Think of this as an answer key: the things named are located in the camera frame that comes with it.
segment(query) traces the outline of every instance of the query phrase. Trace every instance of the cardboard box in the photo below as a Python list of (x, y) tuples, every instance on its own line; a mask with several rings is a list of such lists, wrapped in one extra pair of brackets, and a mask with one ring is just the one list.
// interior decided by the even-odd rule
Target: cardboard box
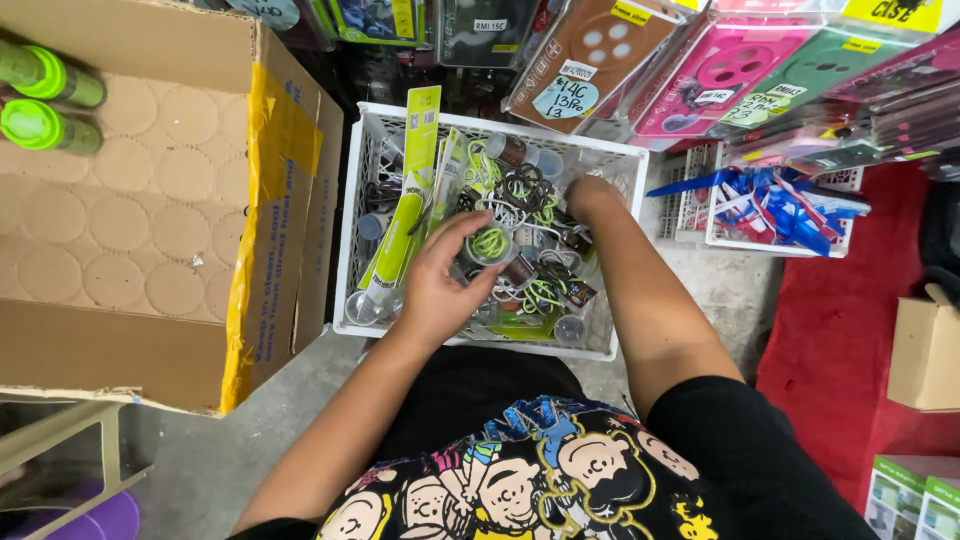
[(322, 330), (343, 112), (248, 17), (0, 3), (108, 89), (96, 156), (0, 143), (0, 391), (234, 410)]
[(960, 471), (927, 479), (919, 525), (918, 540), (960, 540)]
[(881, 540), (912, 540), (922, 522), (927, 479), (956, 473), (960, 473), (960, 458), (878, 455), (864, 512), (867, 523)]
[(939, 285), (933, 300), (901, 298), (887, 398), (922, 411), (960, 409), (960, 310)]

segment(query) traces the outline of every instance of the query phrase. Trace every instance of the red mat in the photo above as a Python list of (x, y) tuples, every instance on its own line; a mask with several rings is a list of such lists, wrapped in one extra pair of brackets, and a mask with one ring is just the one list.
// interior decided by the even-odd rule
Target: red mat
[(923, 414), (884, 396), (897, 298), (923, 277), (917, 238), (928, 188), (913, 163), (867, 168), (873, 211), (844, 259), (786, 262), (757, 389), (782, 409), (840, 493), (863, 511), (875, 454), (960, 455), (960, 413)]

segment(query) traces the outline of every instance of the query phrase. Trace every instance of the brown phone case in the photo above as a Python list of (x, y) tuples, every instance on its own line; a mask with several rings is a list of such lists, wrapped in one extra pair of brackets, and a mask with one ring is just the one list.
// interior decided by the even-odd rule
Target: brown phone case
[[(677, 18), (672, 8), (656, 2), (633, 2), (648, 11)], [(677, 27), (678, 23), (652, 14), (641, 26), (611, 13), (615, 4), (616, 0), (581, 0), (563, 15), (558, 26), (547, 36), (537, 55), (527, 65), (523, 81), (511, 96), (512, 114), (556, 132), (572, 134), (586, 121), (585, 118), (547, 118), (534, 107), (534, 100), (560, 75), (564, 62), (573, 60), (596, 68), (589, 83), (596, 86), (600, 94), (594, 104), (594, 107), (598, 107)], [(626, 36), (612, 37), (611, 29), (621, 23), (627, 25)], [(601, 41), (592, 46), (587, 44), (585, 36), (590, 32), (601, 33)], [(618, 58), (613, 49), (623, 43), (631, 45), (631, 48), (628, 54)], [(597, 50), (603, 51), (606, 59), (599, 63), (591, 62), (590, 53)]]

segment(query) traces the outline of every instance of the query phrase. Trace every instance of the black t-shirt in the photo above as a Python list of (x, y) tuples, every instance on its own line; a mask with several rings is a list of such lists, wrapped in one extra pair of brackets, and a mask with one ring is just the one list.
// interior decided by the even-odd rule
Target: black t-shirt
[(442, 348), (371, 469), (319, 524), (237, 540), (874, 540), (786, 417), (735, 380), (661, 396), (642, 426), (557, 358)]

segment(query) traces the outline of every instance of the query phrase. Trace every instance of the purple container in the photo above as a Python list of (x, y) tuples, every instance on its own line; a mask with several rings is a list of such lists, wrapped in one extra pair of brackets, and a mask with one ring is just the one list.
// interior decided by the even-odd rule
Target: purple container
[[(22, 540), (56, 520), (66, 510), (34, 510), (27, 523), (9, 540)], [(140, 509), (126, 491), (97, 504), (84, 515), (55, 530), (47, 540), (134, 540), (140, 531)]]

